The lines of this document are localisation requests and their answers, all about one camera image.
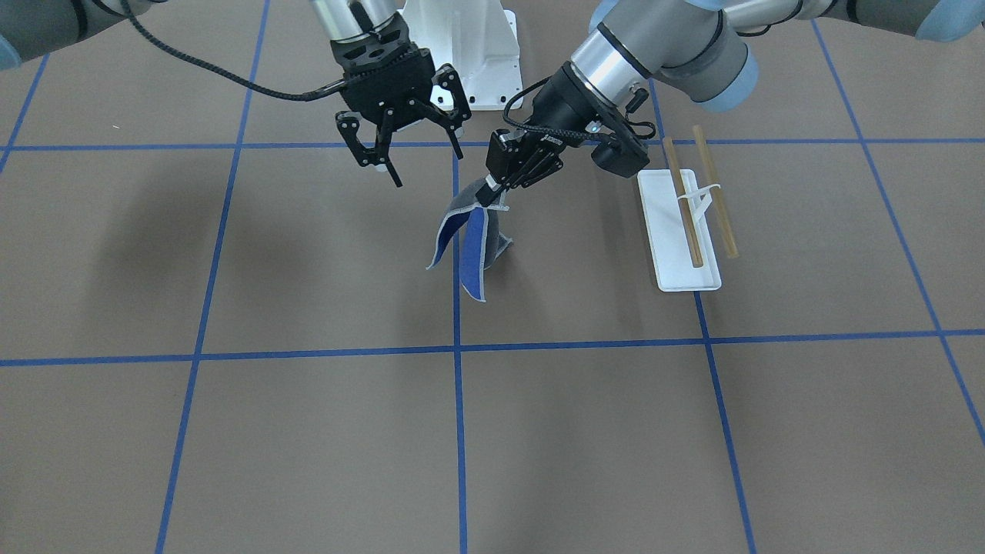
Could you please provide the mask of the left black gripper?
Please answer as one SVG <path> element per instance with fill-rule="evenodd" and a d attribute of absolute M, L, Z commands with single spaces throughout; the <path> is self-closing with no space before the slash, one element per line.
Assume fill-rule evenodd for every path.
<path fill-rule="evenodd" d="M 564 63 L 533 98 L 533 112 L 523 124 L 548 128 L 548 133 L 521 128 L 492 131 L 486 168 L 492 178 L 475 180 L 480 205 L 506 206 L 514 187 L 529 187 L 563 167 L 560 154 L 588 138 L 585 129 L 598 119 L 591 105 L 595 97 L 585 88 L 573 64 Z"/>

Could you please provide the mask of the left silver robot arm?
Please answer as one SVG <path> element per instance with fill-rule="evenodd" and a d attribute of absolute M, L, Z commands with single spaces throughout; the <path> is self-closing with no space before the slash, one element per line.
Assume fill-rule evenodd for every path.
<path fill-rule="evenodd" d="M 532 112 L 489 141 L 483 207 L 562 168 L 567 148 L 594 142 L 599 168 L 631 178 L 648 165 L 645 140 L 627 119 L 657 81 L 724 112 L 749 98 L 759 66 L 746 44 L 792 20 L 836 18 L 862 27 L 952 42 L 982 25 L 981 1 L 605 1 L 587 38 L 553 76 L 531 85 Z"/>

